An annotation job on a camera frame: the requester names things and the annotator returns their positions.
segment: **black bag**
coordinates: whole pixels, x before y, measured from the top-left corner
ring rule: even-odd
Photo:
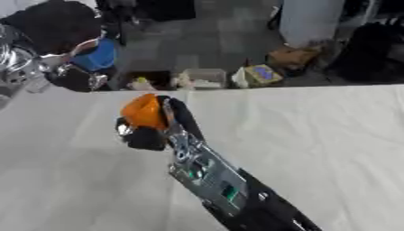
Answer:
[[[369,23],[358,28],[335,61],[326,69],[356,83],[394,83],[401,80],[404,64],[389,58],[394,44],[402,42],[402,27]]]

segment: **white tablecloth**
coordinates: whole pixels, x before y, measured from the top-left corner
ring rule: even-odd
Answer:
[[[404,87],[168,94],[214,149],[325,231],[404,230]],[[50,88],[0,111],[0,230],[224,230],[170,179],[170,151],[116,137],[140,95]]]

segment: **floor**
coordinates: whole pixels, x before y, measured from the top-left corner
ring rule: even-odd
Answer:
[[[262,64],[268,51],[283,44],[279,32],[266,28],[277,2],[195,0],[196,19],[156,23],[145,32],[127,24],[129,43],[119,49],[118,76],[131,70],[170,70],[173,74],[184,69],[235,71],[246,59]],[[282,86],[330,84],[324,76],[309,73],[287,79]]]

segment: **orange cap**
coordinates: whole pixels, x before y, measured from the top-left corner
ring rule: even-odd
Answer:
[[[149,126],[167,129],[161,118],[161,107],[154,94],[137,97],[121,110],[121,116],[133,127]]]

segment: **metal robot arm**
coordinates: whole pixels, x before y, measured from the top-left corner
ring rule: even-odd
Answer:
[[[228,230],[321,231],[286,199],[209,147],[192,114],[179,100],[149,94],[135,99],[121,114],[115,129],[126,142],[137,141],[128,144],[130,147],[162,150],[153,145],[168,141],[174,151],[169,174],[201,199],[205,209]],[[158,123],[150,118],[161,115],[167,126],[153,136],[161,140],[139,143],[152,134],[141,128],[156,127]]]

